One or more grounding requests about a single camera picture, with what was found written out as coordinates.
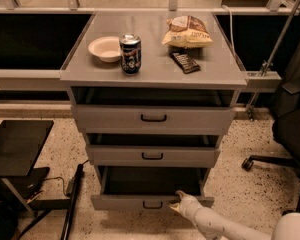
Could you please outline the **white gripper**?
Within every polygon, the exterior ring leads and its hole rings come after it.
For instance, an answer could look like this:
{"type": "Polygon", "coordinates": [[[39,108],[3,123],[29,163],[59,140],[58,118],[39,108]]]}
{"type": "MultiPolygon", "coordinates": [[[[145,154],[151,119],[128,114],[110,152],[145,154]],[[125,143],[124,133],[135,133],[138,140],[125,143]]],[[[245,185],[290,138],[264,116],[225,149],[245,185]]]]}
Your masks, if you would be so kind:
{"type": "Polygon", "coordinates": [[[170,204],[169,207],[189,221],[194,222],[196,213],[202,208],[201,203],[195,197],[188,195],[182,190],[177,190],[176,195],[181,199],[180,203],[170,204]]]}

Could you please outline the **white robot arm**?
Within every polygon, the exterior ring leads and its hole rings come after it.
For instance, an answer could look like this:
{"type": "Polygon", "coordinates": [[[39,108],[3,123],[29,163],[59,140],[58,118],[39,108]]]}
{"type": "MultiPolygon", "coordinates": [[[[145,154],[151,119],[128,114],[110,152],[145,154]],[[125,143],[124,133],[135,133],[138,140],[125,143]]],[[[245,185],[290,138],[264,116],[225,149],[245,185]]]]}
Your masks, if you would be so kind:
{"type": "Polygon", "coordinates": [[[190,221],[206,240],[300,240],[300,213],[282,216],[272,233],[266,234],[221,216],[181,190],[176,194],[180,201],[170,208],[190,221]]]}

